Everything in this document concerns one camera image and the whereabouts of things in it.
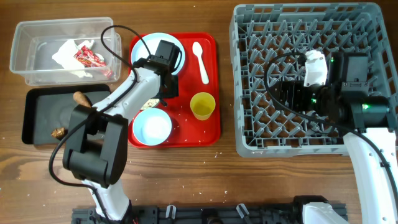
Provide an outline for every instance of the spoon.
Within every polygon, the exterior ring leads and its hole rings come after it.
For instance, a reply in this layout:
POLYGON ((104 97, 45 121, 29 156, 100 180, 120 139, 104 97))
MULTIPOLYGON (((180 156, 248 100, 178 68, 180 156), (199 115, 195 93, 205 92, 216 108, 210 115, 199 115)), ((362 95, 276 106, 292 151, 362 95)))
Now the spoon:
POLYGON ((207 76, 205 64, 203 64, 203 60, 201 59, 201 55, 203 53, 201 45, 198 42, 193 43, 192 50, 193 54, 198 57, 201 81, 203 84, 209 84, 209 77, 207 76))

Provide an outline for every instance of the red tray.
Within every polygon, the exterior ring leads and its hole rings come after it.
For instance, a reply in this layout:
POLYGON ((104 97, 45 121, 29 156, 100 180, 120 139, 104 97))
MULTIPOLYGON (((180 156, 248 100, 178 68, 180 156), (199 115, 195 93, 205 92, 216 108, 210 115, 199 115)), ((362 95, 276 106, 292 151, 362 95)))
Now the red tray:
MULTIPOLYGON (((165 99, 168 104, 167 107, 161 104, 157 106, 157 108, 164 110, 170 116, 172 120, 172 132, 166 141, 156 147, 212 145, 219 140, 221 135, 216 42, 214 38, 207 33, 177 33, 170 35, 177 38, 184 46, 185 63, 178 73, 179 96, 172 99, 165 99), (192 52, 192 45, 194 42, 199 42, 203 48, 202 59, 210 81, 207 85, 201 82, 198 59, 192 52), (199 92, 210 93, 216 100, 216 108, 206 121, 197 120, 190 109, 191 98, 199 92)), ((139 39, 136 37, 131 41, 130 55, 134 44, 136 44, 138 40, 139 39)), ((131 122, 129 126, 130 144, 138 148, 153 147, 141 144, 134 137, 132 133, 133 122, 131 122)))

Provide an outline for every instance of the clear plastic bin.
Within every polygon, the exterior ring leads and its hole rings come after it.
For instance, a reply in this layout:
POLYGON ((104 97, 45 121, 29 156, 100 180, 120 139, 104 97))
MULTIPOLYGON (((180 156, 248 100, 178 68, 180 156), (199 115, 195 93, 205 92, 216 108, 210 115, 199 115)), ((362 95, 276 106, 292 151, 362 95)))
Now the clear plastic bin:
MULTIPOLYGON (((12 41, 10 70, 25 77, 26 84, 33 86, 115 82, 120 77, 121 61, 104 48, 100 39, 102 31, 111 25, 113 20, 109 17, 20 22, 12 41), (104 57, 106 66, 64 69, 52 55, 68 39, 77 45, 84 40, 94 40, 91 49, 104 57), (109 78, 104 75, 107 70, 113 72, 109 78), (75 75, 82 71, 92 77, 75 75)), ((106 31, 104 41, 121 56, 121 39, 114 29, 106 31)))

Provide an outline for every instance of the wooden table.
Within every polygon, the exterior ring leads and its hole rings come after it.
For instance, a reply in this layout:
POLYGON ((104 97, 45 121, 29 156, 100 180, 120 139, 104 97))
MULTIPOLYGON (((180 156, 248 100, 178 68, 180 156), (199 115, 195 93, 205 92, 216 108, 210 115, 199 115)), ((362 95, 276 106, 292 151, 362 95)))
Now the wooden table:
MULTIPOLYGON (((361 223, 349 157, 244 159, 236 153, 229 22, 237 4, 272 1, 33 2, 5 0, 0 4, 0 223, 69 223, 73 208, 94 205, 87 189, 64 187, 50 177, 48 160, 53 145, 34 147, 22 143, 25 96, 31 87, 21 76, 9 71, 9 56, 20 21, 99 16, 109 16, 115 24, 132 27, 140 33, 208 32, 218 44, 221 139, 211 147, 201 148, 138 150, 129 146, 122 179, 124 191, 133 205, 259 204, 290 202, 295 195, 323 195, 332 202, 346 203, 350 222, 361 223)), ((396 53, 398 2, 377 3, 382 7, 396 53)), ((127 58, 132 35, 125 30, 117 32, 122 37, 123 55, 127 58)), ((120 81, 111 85, 113 90, 126 74, 127 67, 123 66, 120 81)), ((61 159, 62 153, 58 153, 55 172, 64 180, 74 181, 71 173, 63 169, 61 159)))

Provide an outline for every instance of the dish rack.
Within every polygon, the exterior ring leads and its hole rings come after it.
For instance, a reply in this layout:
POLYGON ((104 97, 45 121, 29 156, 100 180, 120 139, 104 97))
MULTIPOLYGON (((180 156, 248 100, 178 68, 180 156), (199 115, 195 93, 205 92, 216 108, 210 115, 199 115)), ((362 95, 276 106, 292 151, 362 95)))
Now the dish rack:
MULTIPOLYGON (((242 4, 229 25, 234 76, 236 150, 243 157, 304 154, 347 155, 337 130, 275 110, 264 87, 264 68, 276 55, 320 50, 363 52, 369 56, 369 95, 390 99, 398 111, 398 77, 380 7, 374 3, 242 4)), ((269 69, 277 80, 304 80, 297 57, 269 69)), ((314 115, 314 111, 305 114, 314 115)))

